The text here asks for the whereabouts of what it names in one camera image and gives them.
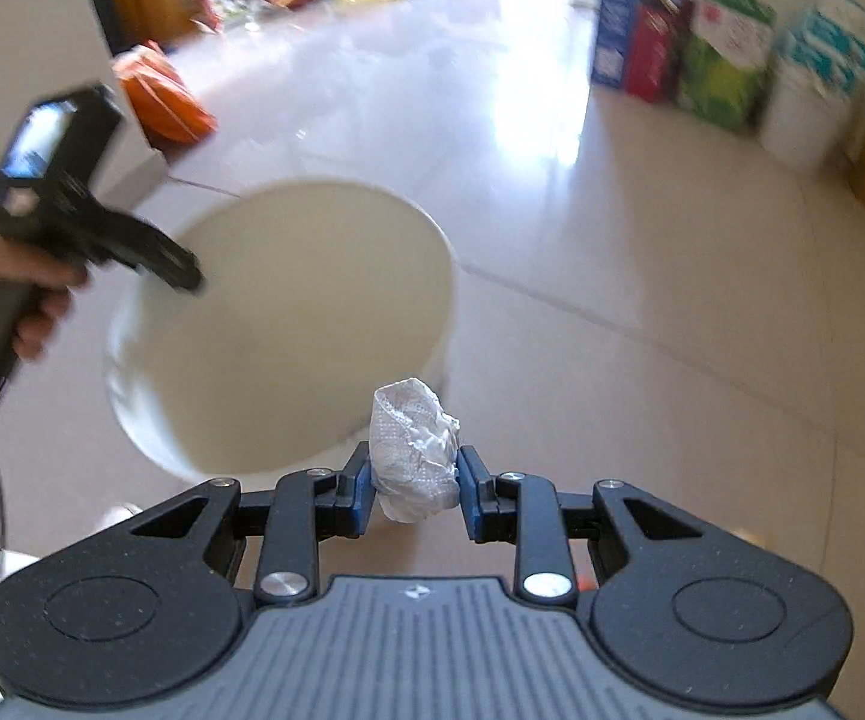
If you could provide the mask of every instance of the glossy floor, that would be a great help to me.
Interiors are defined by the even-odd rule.
[[[176,229],[304,175],[419,203],[462,266],[463,440],[562,490],[621,476],[822,571],[858,624],[834,697],[865,718],[865,210],[753,141],[590,92],[591,37],[568,0],[407,0],[196,40],[175,63],[220,129],[143,211]],[[104,403],[104,329],[130,279],[98,278],[3,405],[16,548],[179,488]],[[334,570],[511,569],[454,514],[323,554]]]

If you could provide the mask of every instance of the white bucket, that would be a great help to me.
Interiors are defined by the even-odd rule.
[[[792,170],[816,172],[842,135],[850,107],[849,98],[820,92],[808,70],[781,61],[759,142]]]
[[[119,423],[176,476],[257,490],[341,469],[378,386],[445,381],[453,252],[405,200],[340,181],[274,185],[176,240],[199,257],[203,292],[141,278],[110,329],[106,373]]]

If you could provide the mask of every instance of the colorful packaging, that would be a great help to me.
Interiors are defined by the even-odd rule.
[[[196,23],[210,32],[221,32],[224,26],[240,20],[249,10],[246,0],[202,0],[202,6],[202,20]]]
[[[621,89],[639,15],[640,0],[600,0],[599,23],[592,47],[592,82]]]
[[[856,90],[856,68],[851,63],[840,61],[832,52],[815,47],[798,29],[786,33],[778,53],[792,64],[811,71],[830,91],[852,95]]]
[[[816,0],[802,26],[805,41],[842,65],[865,72],[865,8],[853,0]]]
[[[679,104],[728,129],[746,124],[765,87],[775,11],[755,0],[699,0]]]
[[[626,92],[647,103],[666,98],[679,35],[679,26],[669,11],[658,5],[642,6],[629,52]]]
[[[217,127],[155,43],[136,46],[112,62],[146,133],[173,143],[198,143]]]

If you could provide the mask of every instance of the orange object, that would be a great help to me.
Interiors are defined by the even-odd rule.
[[[189,92],[155,43],[119,56],[112,69],[149,134],[174,143],[198,143],[215,132],[215,117]]]
[[[732,533],[733,536],[741,538],[743,541],[752,544],[754,547],[768,549],[768,541],[762,536],[758,536],[757,533],[750,533],[745,528],[738,528],[738,530],[735,530]]]

